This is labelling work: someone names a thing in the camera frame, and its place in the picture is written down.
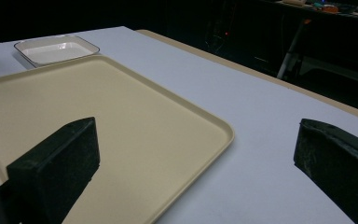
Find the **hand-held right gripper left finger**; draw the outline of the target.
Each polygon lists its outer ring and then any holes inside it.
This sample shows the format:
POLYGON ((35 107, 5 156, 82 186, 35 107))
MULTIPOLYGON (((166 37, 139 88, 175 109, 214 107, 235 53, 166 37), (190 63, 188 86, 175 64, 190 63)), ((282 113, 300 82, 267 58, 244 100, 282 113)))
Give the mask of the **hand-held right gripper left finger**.
POLYGON ((95 118, 70 122, 7 166, 10 224, 62 224, 100 166, 95 118))

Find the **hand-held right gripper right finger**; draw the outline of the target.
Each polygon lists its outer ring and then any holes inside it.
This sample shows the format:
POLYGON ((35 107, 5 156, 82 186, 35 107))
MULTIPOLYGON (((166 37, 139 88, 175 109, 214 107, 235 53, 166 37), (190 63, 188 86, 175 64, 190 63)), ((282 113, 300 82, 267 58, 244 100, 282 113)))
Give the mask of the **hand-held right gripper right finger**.
POLYGON ((295 166, 358 224, 358 137, 336 126, 302 119, 295 166))

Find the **large beige plastic tray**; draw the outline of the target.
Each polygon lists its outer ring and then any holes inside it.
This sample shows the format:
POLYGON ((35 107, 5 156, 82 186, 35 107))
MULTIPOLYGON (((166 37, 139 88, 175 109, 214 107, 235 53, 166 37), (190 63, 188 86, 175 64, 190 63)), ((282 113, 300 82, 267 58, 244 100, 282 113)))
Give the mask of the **large beige plastic tray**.
POLYGON ((89 56, 0 77, 0 183, 19 156, 88 117, 101 163, 62 224, 153 224, 234 139, 220 118, 89 56))

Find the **white metal stand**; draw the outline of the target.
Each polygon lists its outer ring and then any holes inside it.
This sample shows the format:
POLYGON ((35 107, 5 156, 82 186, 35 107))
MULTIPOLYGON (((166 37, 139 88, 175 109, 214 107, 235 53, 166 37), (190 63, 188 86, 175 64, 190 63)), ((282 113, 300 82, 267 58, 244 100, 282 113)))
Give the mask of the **white metal stand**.
POLYGON ((299 38, 301 37, 303 30, 305 29, 306 23, 307 23, 307 19, 302 19, 300 21, 300 23, 297 27, 296 33, 291 41, 291 45, 283 57, 281 67, 277 74, 277 79, 283 80, 284 73, 286 72, 293 56, 295 55, 295 49, 298 45, 299 38))

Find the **small white rectangular dish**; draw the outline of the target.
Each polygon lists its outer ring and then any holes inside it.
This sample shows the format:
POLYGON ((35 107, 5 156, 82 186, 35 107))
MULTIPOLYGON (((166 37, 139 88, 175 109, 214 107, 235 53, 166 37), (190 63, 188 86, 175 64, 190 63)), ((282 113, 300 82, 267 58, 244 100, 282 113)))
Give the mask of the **small white rectangular dish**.
POLYGON ((100 52, 99 47, 77 35, 23 40, 16 43, 14 48, 34 67, 70 61, 100 52))

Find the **dark cluttered desk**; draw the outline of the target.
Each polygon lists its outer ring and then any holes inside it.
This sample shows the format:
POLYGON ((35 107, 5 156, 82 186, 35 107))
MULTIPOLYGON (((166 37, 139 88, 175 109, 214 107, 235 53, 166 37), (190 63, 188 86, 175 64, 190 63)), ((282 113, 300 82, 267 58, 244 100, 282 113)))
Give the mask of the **dark cluttered desk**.
POLYGON ((332 14, 358 16, 355 0, 279 0, 280 4, 302 7, 332 14))

